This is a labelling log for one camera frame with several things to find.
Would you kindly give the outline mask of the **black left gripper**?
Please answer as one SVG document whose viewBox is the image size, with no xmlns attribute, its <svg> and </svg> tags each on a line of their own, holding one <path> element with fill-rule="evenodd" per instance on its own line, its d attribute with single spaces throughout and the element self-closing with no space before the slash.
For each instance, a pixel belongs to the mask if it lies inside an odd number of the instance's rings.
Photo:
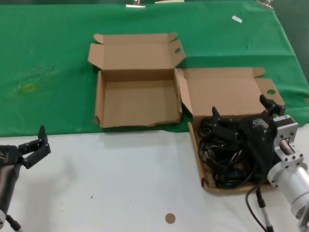
<svg viewBox="0 0 309 232">
<path fill-rule="evenodd" d="M 23 165 L 30 169 L 48 154 L 51 148 L 44 125 L 40 126 L 38 139 L 19 145 L 0 146 L 0 168 Z"/>
</svg>

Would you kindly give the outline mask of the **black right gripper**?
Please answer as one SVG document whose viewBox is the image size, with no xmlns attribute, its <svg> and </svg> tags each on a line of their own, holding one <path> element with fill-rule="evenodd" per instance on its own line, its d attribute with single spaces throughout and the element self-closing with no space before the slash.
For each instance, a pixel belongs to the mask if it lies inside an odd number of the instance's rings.
<svg viewBox="0 0 309 232">
<path fill-rule="evenodd" d="M 283 116 L 285 107 L 274 100 L 260 95 L 260 103 L 265 110 L 261 113 L 265 117 Z M 243 136 L 244 148 L 254 165 L 262 174 L 268 174 L 274 160 L 274 137 L 269 125 L 260 115 L 253 115 L 240 120 L 222 118 L 216 107 L 212 107 L 211 138 L 226 142 L 239 141 L 239 131 Z"/>
</svg>

